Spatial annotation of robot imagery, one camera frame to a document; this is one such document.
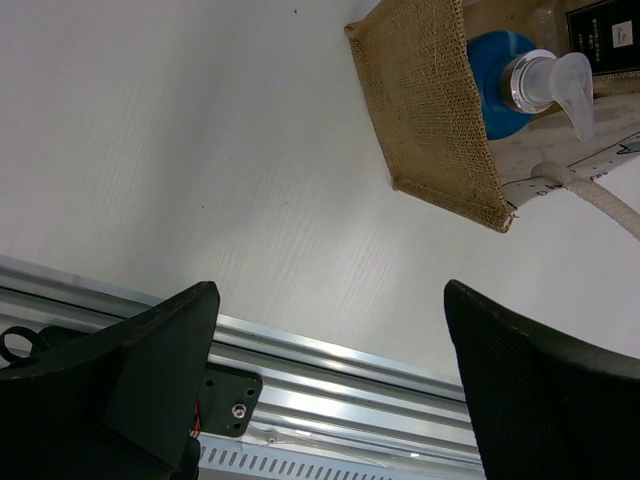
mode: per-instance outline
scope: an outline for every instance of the burlap basket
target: burlap basket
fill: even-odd
[[[501,29],[531,35],[545,1],[480,0],[463,20],[460,0],[382,0],[347,25],[395,189],[498,232],[509,229],[512,209],[489,151],[467,39]]]

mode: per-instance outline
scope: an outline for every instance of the vented metal plate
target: vented metal plate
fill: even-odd
[[[430,480],[442,477],[407,474],[384,466],[247,445],[201,435],[200,468],[277,480]]]

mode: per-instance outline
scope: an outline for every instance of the white cord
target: white cord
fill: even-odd
[[[554,162],[542,162],[533,167],[531,175],[544,177],[562,185],[618,222],[622,228],[640,241],[640,213],[597,183],[581,178]]]

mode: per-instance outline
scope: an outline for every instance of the pump dispenser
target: pump dispenser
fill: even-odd
[[[593,137],[593,80],[582,53],[556,58],[520,34],[499,31],[472,40],[468,55],[489,140],[516,133],[553,102],[569,115],[580,141]]]

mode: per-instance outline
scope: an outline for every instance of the bolt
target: bolt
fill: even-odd
[[[244,416],[247,414],[247,407],[239,403],[231,408],[231,413],[236,418],[244,418]]]

